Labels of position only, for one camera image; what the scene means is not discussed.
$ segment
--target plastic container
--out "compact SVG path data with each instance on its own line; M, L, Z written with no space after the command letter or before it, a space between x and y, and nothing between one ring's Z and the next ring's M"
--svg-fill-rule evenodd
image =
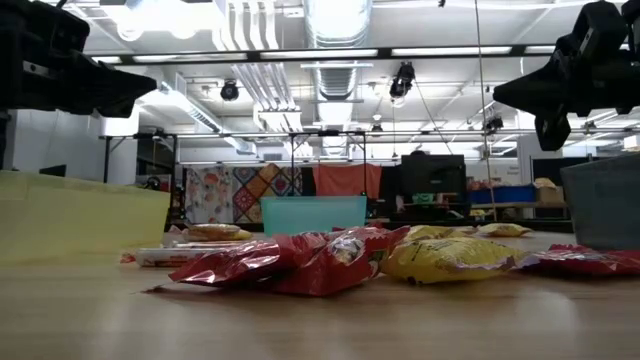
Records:
M168 207L159 191L0 171L0 265L114 261L123 249L160 244Z
M578 244L640 250L640 154L560 170Z
M365 223L365 196L263 197L264 232L297 234L305 231L331 231L333 227L362 226Z
M493 196L496 203L531 203L536 201L536 188L533 185L500 186L493 188ZM489 204L491 203L491 190L470 191L469 199L472 204Z

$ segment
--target blue bin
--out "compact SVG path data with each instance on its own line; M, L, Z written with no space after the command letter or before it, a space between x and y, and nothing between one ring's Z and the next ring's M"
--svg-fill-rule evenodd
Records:
M536 202L536 188L533 185L500 186L493 188L493 196L496 203L507 202ZM491 190L482 189L469 192L472 204L491 203Z
M362 226L367 210L365 196L263 197L261 204L267 236Z

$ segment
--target gray plastic bin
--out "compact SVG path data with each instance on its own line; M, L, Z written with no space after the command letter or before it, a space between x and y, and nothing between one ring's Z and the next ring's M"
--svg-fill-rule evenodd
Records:
M578 244L640 250L640 154L561 170Z

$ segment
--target yellow bin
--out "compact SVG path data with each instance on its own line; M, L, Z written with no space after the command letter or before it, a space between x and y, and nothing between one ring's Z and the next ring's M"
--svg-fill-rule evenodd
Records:
M158 191L0 171L0 265L159 244L168 206Z

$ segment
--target red curtain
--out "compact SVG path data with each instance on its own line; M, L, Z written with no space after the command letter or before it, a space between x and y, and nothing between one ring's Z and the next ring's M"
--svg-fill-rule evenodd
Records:
M317 196L360 195L364 190L365 170L363 165L328 166L313 168ZM367 164L367 196L377 199L380 193L382 168Z

